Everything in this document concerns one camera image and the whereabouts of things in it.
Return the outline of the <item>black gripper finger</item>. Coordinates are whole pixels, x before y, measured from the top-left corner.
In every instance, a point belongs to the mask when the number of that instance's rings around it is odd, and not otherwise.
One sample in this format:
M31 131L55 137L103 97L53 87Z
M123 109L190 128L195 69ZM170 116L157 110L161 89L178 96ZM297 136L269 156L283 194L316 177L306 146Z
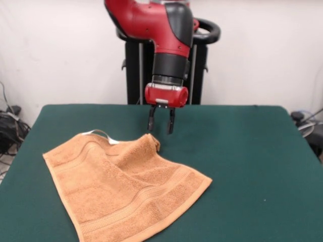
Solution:
M156 105L152 105L150 107L150 110L149 110L149 116L148 116L148 125L147 125L147 129L149 131L152 131L153 130L153 126L154 126L154 114L155 114L155 111L156 111Z
M174 123L175 123L175 108L170 108L170 118L168 121L168 126L167 126L167 134L170 135L173 133L174 130Z

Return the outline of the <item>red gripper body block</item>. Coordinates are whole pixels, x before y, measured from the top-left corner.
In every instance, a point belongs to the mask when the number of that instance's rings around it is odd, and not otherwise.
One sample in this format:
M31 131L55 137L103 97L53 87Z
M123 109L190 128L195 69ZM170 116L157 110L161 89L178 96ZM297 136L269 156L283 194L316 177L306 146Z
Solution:
M172 108L186 105L189 92L186 87L148 83L145 87L145 100L148 104L165 104Z

